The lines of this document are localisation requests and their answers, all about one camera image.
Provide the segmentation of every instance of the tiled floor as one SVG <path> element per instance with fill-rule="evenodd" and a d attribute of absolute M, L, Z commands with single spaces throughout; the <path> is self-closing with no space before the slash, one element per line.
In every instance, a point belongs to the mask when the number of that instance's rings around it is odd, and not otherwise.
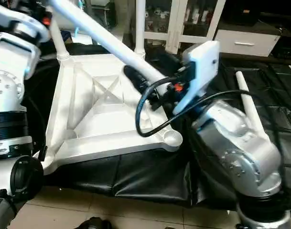
<path fill-rule="evenodd" d="M 174 205 L 108 198 L 87 192 L 44 187 L 13 220 L 9 229 L 73 229 L 96 216 L 115 229 L 233 229 L 235 212 L 184 209 Z"/>

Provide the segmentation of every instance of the white cabinet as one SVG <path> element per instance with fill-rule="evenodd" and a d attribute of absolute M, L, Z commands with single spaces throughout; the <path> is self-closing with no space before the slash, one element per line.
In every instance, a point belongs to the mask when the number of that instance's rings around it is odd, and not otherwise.
<path fill-rule="evenodd" d="M 220 51 L 254 56 L 269 56 L 280 36 L 242 31 L 218 30 Z"/>
<path fill-rule="evenodd" d="M 146 0 L 145 45 L 161 44 L 177 53 L 181 47 L 212 40 L 225 1 Z"/>

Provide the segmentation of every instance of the circular hole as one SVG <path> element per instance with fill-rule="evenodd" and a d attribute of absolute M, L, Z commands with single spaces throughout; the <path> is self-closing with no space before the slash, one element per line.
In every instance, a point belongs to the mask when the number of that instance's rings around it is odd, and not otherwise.
<path fill-rule="evenodd" d="M 169 146 L 177 147 L 183 142 L 183 137 L 175 130 L 168 130 L 163 135 L 163 140 Z"/>

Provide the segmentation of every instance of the white pipe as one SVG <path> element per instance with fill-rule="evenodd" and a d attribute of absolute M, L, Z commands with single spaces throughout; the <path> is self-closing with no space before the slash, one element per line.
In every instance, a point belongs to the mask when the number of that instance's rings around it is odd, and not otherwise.
<path fill-rule="evenodd" d="M 241 71 L 236 72 L 236 77 L 237 77 L 237 83 L 239 85 L 239 89 L 249 91 L 246 81 L 244 79 L 243 73 Z M 269 136 L 265 133 L 263 129 L 261 120 L 259 118 L 256 106 L 254 104 L 254 101 L 252 100 L 252 97 L 247 94 L 242 94 L 241 97 L 242 97 L 245 113 L 247 117 L 249 118 L 252 127 L 254 128 L 256 133 L 258 133 L 261 137 L 270 141 Z"/>
<path fill-rule="evenodd" d="M 56 11 L 64 15 L 80 29 L 86 31 L 88 35 L 109 52 L 122 60 L 125 64 L 139 71 L 149 82 L 153 83 L 165 78 L 163 74 L 140 58 L 129 47 L 124 45 L 104 27 L 68 0 L 50 0 L 49 3 Z M 167 85 L 161 85 L 157 90 L 160 94 L 164 94 L 167 91 Z"/>
<path fill-rule="evenodd" d="M 53 12 L 53 9 L 51 7 L 48 8 L 48 11 Z M 64 61 L 69 59 L 70 54 L 65 48 L 65 42 L 63 40 L 63 37 L 61 36 L 59 27 L 57 25 L 57 22 L 54 18 L 52 18 L 51 24 L 50 24 L 50 33 L 51 37 L 53 39 L 56 52 L 57 52 L 57 59 L 59 61 Z"/>
<path fill-rule="evenodd" d="M 136 47 L 135 53 L 145 58 L 144 50 L 144 29 L 145 29 L 145 8 L 146 0 L 136 0 Z"/>

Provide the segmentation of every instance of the bottle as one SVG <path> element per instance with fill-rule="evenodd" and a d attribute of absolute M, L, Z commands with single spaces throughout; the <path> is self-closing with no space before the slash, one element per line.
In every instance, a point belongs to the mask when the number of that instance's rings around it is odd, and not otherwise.
<path fill-rule="evenodd" d="M 155 8 L 154 14 L 153 14 L 153 30 L 154 32 L 159 32 L 159 24 L 160 24 L 160 14 L 161 9 L 159 7 Z"/>
<path fill-rule="evenodd" d="M 196 7 L 196 8 L 193 10 L 193 14 L 192 14 L 192 23 L 193 23 L 194 25 L 197 24 L 197 22 L 198 22 L 198 18 L 199 18 L 199 8 Z"/>
<path fill-rule="evenodd" d="M 145 11 L 145 31 L 154 31 L 153 20 L 148 11 Z"/>
<path fill-rule="evenodd" d="M 208 10 L 204 10 L 201 20 L 202 24 L 205 24 L 208 12 L 209 12 Z"/>
<path fill-rule="evenodd" d="M 164 11 L 160 13 L 160 18 L 158 21 L 158 32 L 167 32 L 168 31 L 168 15 L 170 12 Z"/>
<path fill-rule="evenodd" d="M 188 22 L 189 20 L 189 16 L 190 16 L 190 8 L 188 7 L 185 11 L 185 15 L 184 15 L 184 22 Z"/>

